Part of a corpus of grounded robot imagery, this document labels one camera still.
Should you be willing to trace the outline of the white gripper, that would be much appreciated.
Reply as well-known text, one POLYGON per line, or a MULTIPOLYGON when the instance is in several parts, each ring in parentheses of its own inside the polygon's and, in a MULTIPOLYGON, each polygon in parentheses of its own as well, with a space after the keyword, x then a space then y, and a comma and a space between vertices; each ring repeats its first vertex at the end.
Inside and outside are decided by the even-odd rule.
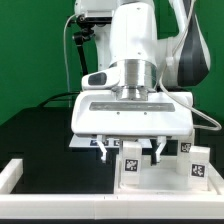
POLYGON ((78 136, 97 135, 106 163, 105 136, 156 137, 151 141, 151 164, 160 162, 166 137, 189 136, 193 132, 191 111, 165 93, 150 93, 147 101, 118 101, 110 90, 84 91, 76 99, 71 122, 78 136))

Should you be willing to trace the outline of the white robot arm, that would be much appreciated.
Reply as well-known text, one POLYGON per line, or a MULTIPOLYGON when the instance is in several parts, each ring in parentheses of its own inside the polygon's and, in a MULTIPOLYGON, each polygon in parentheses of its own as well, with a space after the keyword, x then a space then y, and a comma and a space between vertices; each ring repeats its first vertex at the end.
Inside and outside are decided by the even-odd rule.
POLYGON ((71 127, 78 137, 93 137, 103 154, 109 138, 135 146, 155 138, 159 156, 169 138, 193 133, 193 97, 169 87, 200 83, 210 69, 210 54, 194 12, 193 0, 169 0, 179 33, 157 38, 153 0, 78 0, 82 38, 95 38, 98 70, 85 72, 71 127))

